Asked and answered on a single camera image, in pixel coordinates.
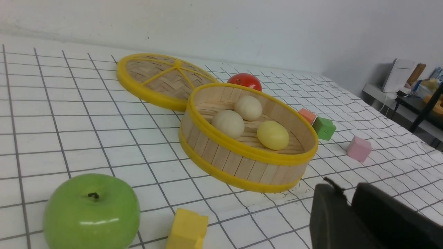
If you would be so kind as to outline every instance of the pink block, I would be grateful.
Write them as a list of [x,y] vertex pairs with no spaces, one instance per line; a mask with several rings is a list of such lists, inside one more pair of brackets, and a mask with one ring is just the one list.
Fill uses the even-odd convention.
[[359,138],[358,136],[354,136],[348,148],[346,149],[346,154],[350,158],[354,158],[359,162],[364,162],[366,158],[369,156],[369,153],[372,151],[371,143]]

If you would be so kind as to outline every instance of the toy block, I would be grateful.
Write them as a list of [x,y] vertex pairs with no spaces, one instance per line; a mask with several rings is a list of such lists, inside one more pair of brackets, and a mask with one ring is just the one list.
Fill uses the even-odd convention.
[[302,115],[302,117],[304,117],[306,119],[306,121],[312,125],[312,123],[314,122],[315,118],[317,117],[317,115],[313,114],[312,112],[306,110],[305,108],[302,108],[299,111],[300,115]]
[[346,149],[346,154],[350,158],[363,163],[372,151],[372,146],[369,141],[366,141],[358,136],[354,136],[351,143]]
[[202,249],[207,227],[207,216],[177,209],[166,249]]
[[312,124],[312,128],[314,128],[319,139],[322,140],[330,140],[336,129],[331,120],[323,117],[317,117]]

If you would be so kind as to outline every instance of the apple stem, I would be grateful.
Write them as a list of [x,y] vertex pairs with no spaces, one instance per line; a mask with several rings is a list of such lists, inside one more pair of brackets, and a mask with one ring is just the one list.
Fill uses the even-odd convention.
[[98,199],[98,194],[96,192],[88,194],[88,197],[93,196],[95,199]]

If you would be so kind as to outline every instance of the orange block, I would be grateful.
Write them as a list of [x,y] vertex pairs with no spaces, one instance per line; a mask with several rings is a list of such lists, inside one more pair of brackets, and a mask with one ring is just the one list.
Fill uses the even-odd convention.
[[300,113],[300,115],[302,115],[302,116],[306,119],[306,121],[307,121],[309,124],[312,124],[312,123],[314,122],[315,118],[317,117],[317,115],[315,115],[315,114],[313,114],[312,112],[306,110],[305,108],[302,108],[302,109],[299,111],[299,113]]

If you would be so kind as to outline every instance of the table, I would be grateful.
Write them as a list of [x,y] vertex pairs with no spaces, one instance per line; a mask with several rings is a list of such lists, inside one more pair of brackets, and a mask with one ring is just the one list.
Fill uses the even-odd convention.
[[[394,109],[395,99],[397,98],[396,94],[383,93],[381,91],[381,87],[371,84],[366,84],[363,91],[375,99],[374,103],[372,104],[373,108],[380,110],[383,103],[385,103],[388,108],[392,110]],[[396,113],[406,118],[410,122],[414,122],[414,120],[417,118],[416,113],[401,105],[398,107]],[[424,120],[419,127],[431,134],[436,139],[443,140],[443,131],[438,127],[435,127],[433,124],[430,124],[428,121]]]
[[[396,105],[394,111],[392,112],[391,119],[393,119],[394,114],[397,112],[397,109],[400,105],[403,105],[404,107],[411,110],[413,113],[417,115],[426,106],[426,104],[423,102],[423,99],[417,97],[397,97],[395,101]],[[426,116],[425,120],[428,121],[433,126],[437,127],[438,129],[443,130],[443,115],[431,111]],[[434,140],[435,141],[433,141],[432,144],[434,144],[434,147],[436,148],[440,144],[440,140],[438,140],[437,138],[435,138]]]
[[[369,182],[443,224],[443,155],[318,74],[180,56],[220,81],[256,75],[263,92],[333,120],[314,159],[290,191],[261,194],[200,170],[178,143],[183,113],[143,102],[116,79],[116,63],[140,52],[0,35],[0,248],[44,249],[42,213],[70,177],[102,173],[136,192],[140,229],[130,248],[164,248],[174,213],[209,216],[206,249],[311,248],[314,187],[328,176],[351,200]],[[346,156],[357,135],[373,151]]]

